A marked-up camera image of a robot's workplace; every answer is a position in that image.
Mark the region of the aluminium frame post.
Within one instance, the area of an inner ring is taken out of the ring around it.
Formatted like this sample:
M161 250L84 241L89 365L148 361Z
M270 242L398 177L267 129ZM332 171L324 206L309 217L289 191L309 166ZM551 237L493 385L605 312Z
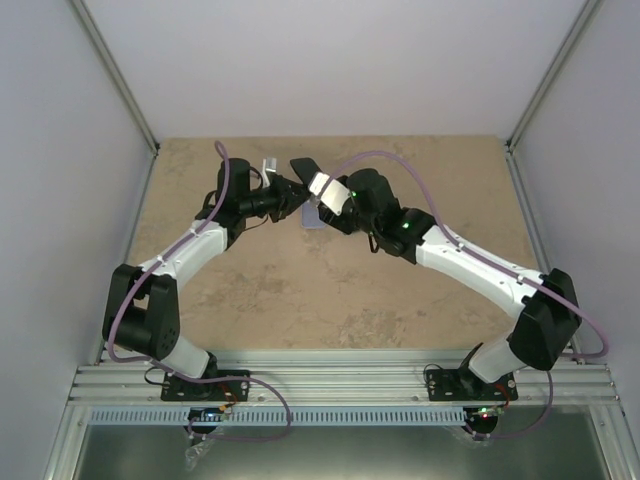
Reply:
M537 84L533 95L516 122L510 136L504 143L505 149L509 154L513 154L516 151L517 146L524 137L527 128L541 108L560 74L570 61L573 53L580 44L582 38L586 34L603 4L604 2L602 0L587 0L582 3L569 30L560 42L552 61Z
M69 0L67 4L79 22L104 72L115 88L117 95L144 139L149 151L153 156L156 156L159 151L159 142L152 132L87 3L83 0Z

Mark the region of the lavender phone case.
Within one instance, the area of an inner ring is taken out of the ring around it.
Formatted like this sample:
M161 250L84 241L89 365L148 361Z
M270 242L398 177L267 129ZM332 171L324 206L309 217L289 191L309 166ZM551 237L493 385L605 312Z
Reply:
M306 202L301 208L301 226L306 230L319 230L326 227L325 223L320 219L317 206Z

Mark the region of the circuit board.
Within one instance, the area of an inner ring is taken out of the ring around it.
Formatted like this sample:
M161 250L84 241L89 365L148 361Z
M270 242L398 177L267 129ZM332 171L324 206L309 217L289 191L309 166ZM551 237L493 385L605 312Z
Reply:
M219 423L228 420L233 414L231 406L207 407L201 409L191 409L188 420L195 423Z
M498 417L502 415L504 411L505 407L503 405L480 406L478 408L473 408L469 415L486 419L490 417Z

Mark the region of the right circuit board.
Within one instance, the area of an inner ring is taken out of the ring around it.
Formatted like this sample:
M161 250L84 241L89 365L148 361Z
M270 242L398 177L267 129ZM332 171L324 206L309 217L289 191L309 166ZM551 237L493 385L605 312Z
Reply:
M486 419L490 417L498 417L502 415L504 411L505 407L503 405L480 406L478 408L473 408L469 415Z

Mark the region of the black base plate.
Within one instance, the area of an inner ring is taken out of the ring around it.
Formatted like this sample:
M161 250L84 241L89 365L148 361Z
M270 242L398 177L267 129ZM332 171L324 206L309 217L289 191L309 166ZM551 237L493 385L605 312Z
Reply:
M240 403L248 399L249 370L219 370L220 378L243 377L243 381L233 380L219 383L199 384L188 382L165 374L160 383L160 398L165 402L222 402Z
M462 369L435 368L424 371L429 400L446 401L514 401L519 398L514 375L503 375L486 383Z

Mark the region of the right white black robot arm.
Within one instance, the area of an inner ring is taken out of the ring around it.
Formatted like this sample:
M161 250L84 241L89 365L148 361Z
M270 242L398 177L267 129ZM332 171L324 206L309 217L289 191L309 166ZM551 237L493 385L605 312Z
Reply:
M440 272L493 302L514 326L474 347L454 371L459 391L471 399L522 367L549 371L581 325L571 277L514 265L476 248L433 215L400 205L388 180L375 169L332 179L318 172L309 185L323 222L345 233L367 235L371 252L402 258Z

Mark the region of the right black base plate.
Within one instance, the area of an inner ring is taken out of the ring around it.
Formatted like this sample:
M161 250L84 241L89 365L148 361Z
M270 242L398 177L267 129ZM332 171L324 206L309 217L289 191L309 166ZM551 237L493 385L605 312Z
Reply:
M446 401L514 401L519 398L514 375L503 375L486 383L462 369L435 368L424 371L429 400Z

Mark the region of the left circuit board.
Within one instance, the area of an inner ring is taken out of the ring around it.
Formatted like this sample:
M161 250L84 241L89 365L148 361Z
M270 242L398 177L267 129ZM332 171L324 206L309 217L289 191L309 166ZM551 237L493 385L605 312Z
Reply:
M188 420L195 423L219 423L228 420L233 414L231 406L207 407L201 409L191 409Z

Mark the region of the aluminium rail platform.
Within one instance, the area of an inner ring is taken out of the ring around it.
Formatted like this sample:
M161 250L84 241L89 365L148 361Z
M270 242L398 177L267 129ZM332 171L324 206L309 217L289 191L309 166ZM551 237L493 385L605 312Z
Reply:
M250 389L255 404L292 406L426 405L423 382L427 364L458 366L463 350L320 349L229 350L217 354L223 369L246 369L258 384ZM71 405L141 406L160 402L158 382L144 362L117 363L102 356L77 369L69 393ZM603 364L560 359L550 374L530 368L516 372L518 405L615 405L619 402L610 370Z

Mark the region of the right aluminium frame post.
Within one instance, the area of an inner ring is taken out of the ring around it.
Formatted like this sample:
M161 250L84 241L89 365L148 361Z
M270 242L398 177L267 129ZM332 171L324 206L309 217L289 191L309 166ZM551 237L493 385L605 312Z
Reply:
M603 4L604 2L602 0L587 0L582 3L569 30L560 42L552 61L537 84L533 95L516 122L510 136L504 143L505 149L509 154L513 154L516 151L517 146L524 137L527 128L541 108L560 74L570 61L573 53L580 44L582 38L586 34Z

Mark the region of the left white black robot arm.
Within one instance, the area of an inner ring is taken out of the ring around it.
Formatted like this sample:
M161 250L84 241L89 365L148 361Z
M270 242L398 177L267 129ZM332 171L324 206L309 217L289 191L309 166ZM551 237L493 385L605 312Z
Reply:
M111 277L103 323L109 357L117 362L148 361L184 380L197 399L219 386L217 358L181 332L179 293L211 260L224 254L257 217L278 222L309 197L307 188L277 173L265 172L251 186L255 168L244 159L222 161L217 186L188 230L154 258L122 264ZM118 349L130 352L125 358Z

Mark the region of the left aluminium frame post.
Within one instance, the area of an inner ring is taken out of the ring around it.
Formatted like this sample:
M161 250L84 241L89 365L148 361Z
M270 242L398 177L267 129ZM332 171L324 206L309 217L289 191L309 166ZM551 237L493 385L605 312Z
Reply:
M115 88L117 95L144 139L149 151L153 156L156 156L159 151L159 142L152 132L87 3L83 0L69 0L67 4L79 22L104 72Z

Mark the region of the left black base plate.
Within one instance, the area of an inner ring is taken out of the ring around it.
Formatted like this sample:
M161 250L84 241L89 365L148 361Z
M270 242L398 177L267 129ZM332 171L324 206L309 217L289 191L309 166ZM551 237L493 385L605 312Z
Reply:
M220 378L243 377L243 381L233 380L219 383L199 384L188 382L165 374L160 383L160 398L165 402L222 402L240 403L248 399L249 370L219 370Z

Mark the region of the clear plastic bag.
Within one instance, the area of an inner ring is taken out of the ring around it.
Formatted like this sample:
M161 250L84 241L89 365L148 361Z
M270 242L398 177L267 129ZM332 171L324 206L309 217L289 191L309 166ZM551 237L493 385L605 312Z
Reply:
M185 450L185 470L191 472L195 469L199 461L209 452L211 442L202 438L191 438L188 448Z

